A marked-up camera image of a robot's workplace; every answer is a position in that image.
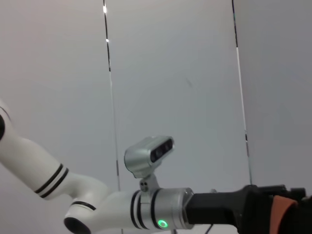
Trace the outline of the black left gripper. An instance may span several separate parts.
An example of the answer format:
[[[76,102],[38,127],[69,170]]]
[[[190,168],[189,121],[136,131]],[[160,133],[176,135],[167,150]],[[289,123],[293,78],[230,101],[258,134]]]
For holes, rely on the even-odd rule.
[[[186,205],[189,224],[234,226],[240,234],[268,234],[274,195],[285,195],[283,185],[247,185],[234,192],[197,193]]]

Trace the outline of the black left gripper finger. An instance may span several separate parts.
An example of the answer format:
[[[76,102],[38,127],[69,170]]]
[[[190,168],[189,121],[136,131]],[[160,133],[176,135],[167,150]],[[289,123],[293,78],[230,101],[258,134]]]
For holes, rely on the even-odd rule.
[[[290,188],[286,195],[292,200],[301,201],[306,197],[306,190],[305,188]]]

